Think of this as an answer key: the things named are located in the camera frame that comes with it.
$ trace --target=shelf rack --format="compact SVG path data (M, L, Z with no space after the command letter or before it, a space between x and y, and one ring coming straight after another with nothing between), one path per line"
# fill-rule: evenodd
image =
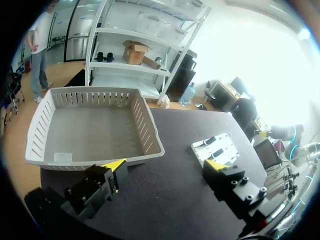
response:
M176 45L172 42L166 41L164 39L161 39L156 36L144 34L137 31L132 30L126 30L121 28L110 28L110 27L97 27L99 18L102 16L102 24L105 24L107 16L111 10L111 6L114 2L117 3L127 3L127 4L135 4L140 5L144 7L148 7L151 9L155 9L157 11L161 11L163 13L169 14L172 17L175 17L179 20L181 20L181 25L185 23L185 21L192 21L193 23L187 28L190 29L192 26L195 25L195 28L187 42L187 44L182 47L179 45ZM169 5L167 3L161 2L161 0L102 0L100 3L100 6L97 10L97 13L93 19L92 22L92 28L90 31L89 39L88 39L88 47L86 52L86 61L85 61L85 85L88 86L90 82L90 74L93 70L93 81L92 86L104 86L104 87L130 87L130 88L138 88L142 95L145 98L149 99L159 99L163 95L166 94L166 91L174 78L183 58L185 57L192 41L194 40L195 36L197 35L199 29L201 28L203 22L205 21L206 17L209 15L211 11L210 7L207 7L205 13L200 18L196 19L193 17L188 16L188 14L180 9L179 7L176 7L174 5ZM97 43L95 45L95 49L92 53L93 48L93 42L94 37L97 36ZM118 34L118 35L125 35L125 36L131 36L140 38L142 40L149 40L158 44L161 44L163 46L166 46L168 48L166 52L166 58L164 59L165 64L162 65L161 69L156 70L151 68L150 66L142 63L141 65L131 65L127 64L123 59L122 56L114 56L115 60L113 62L97 62L94 60L94 58L97 57L97 49L99 45L101 44L99 41L99 36L101 34ZM169 72L167 68L167 56L168 52L170 50L174 50L179 52L180 56L172 69L171 72ZM157 77L161 77L161 85L159 87L156 87L155 83L152 81L147 81L143 79L134 79L131 77L119 77L119 76L96 76L95 69L96 68L111 68L111 69L120 69L120 70L130 70L130 71L138 71L138 72L144 72L149 74L154 74L156 81Z

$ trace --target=plastic water bottle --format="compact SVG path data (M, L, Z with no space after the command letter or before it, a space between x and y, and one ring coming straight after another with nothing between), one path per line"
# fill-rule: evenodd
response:
M196 90L194 88L194 83L192 82L191 85L189 85L186 90L184 91L184 93L182 94L179 103L182 106L186 106L189 103L191 103L192 98L194 97L194 95L196 94Z

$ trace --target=white plastic bag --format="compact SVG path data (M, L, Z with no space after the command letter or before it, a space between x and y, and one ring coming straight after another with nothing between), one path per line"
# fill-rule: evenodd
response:
M163 109L170 108L169 97L167 95L164 95L162 98L159 99L159 101L157 102L157 105L160 105L160 107Z

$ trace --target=white t-shirt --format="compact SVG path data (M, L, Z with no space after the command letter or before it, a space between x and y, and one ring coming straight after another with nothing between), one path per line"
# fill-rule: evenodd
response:
M38 45L36 51L33 51L32 54L37 54L47 48L52 17L50 13L43 12L29 29L34 31L32 44Z

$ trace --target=sneaker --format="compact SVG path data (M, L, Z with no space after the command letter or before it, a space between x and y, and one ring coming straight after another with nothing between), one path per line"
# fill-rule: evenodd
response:
M52 86L52 82L48 82L48 86L45 89L42 89L41 91L44 92L45 90L47 90L48 88L50 88Z
M42 97L40 97L40 96L38 96L38 98L37 99L33 99L33 101L35 101L35 102L37 102L37 103L40 103L41 102L41 100L42 100Z

